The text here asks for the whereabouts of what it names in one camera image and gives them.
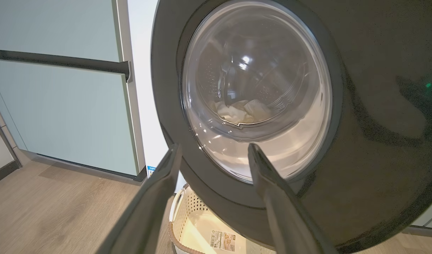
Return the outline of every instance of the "white laundry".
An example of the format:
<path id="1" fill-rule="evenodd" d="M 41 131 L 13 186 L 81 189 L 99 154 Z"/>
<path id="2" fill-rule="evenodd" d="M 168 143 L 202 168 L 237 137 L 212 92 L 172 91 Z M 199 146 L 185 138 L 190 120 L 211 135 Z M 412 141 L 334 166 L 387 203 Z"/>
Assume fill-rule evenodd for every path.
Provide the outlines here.
<path id="1" fill-rule="evenodd" d="M 230 106 L 222 101 L 210 102 L 209 106 L 219 117 L 233 124 L 261 122 L 271 117 L 271 110 L 259 100 L 242 100 Z"/>

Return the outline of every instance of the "barcode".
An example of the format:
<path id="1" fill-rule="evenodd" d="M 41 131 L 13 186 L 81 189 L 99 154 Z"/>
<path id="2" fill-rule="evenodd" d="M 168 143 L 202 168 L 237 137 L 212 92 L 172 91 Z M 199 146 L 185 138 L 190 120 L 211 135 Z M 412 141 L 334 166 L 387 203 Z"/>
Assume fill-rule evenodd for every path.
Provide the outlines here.
<path id="1" fill-rule="evenodd" d="M 216 239 L 216 236 L 214 234 L 211 234 L 211 238 L 210 238 L 211 247 L 216 247 L 215 246 L 215 239 Z"/>

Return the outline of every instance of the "washing machine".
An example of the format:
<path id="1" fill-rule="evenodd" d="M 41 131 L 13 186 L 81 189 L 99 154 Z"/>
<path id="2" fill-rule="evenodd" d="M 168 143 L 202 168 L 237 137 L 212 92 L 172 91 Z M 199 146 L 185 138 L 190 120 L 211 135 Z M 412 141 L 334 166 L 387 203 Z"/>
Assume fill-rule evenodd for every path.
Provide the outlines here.
<path id="1" fill-rule="evenodd" d="M 181 144 L 184 179 L 227 225 L 274 245 L 249 143 L 341 253 L 385 241 L 430 206 L 432 0 L 155 8 L 145 56 L 155 131 Z"/>

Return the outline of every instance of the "round glass door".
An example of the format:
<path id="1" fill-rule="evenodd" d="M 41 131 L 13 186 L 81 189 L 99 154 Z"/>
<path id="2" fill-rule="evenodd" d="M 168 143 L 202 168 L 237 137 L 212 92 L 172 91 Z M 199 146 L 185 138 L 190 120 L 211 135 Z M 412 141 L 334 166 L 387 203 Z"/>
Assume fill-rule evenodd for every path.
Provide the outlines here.
<path id="1" fill-rule="evenodd" d="M 234 0 L 192 36 L 182 101 L 199 148 L 252 183 L 249 143 L 286 179 L 313 161 L 328 130 L 332 89 L 322 50 L 295 14 L 269 0 Z"/>

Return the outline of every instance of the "label inside basket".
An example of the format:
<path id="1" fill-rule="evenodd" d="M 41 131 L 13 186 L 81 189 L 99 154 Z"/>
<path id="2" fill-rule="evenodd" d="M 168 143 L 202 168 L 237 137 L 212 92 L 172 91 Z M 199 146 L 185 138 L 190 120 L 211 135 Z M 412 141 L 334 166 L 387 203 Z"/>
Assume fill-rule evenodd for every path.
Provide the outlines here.
<path id="1" fill-rule="evenodd" d="M 212 230 L 210 246 L 215 249 L 235 251 L 235 239 L 236 235 L 233 235 L 231 233 Z"/>

